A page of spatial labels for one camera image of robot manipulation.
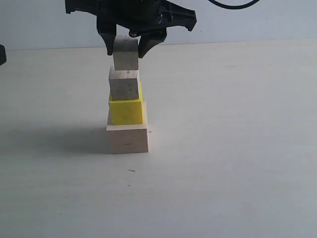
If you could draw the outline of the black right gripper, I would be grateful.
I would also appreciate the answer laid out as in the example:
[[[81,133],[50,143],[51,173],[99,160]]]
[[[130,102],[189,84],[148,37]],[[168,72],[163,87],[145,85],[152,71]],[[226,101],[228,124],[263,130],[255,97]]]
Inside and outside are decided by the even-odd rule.
[[[129,30],[155,32],[141,36],[138,57],[146,53],[167,37],[168,27],[182,26],[192,31],[196,13],[167,0],[66,0],[66,13],[87,12],[97,16],[97,32],[103,39],[107,55],[113,54],[116,25]]]

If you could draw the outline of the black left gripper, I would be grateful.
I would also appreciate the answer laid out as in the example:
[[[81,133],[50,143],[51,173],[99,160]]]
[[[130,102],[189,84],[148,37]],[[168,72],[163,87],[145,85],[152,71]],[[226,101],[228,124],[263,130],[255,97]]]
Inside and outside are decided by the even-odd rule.
[[[4,45],[0,45],[0,65],[6,63],[6,50]]]

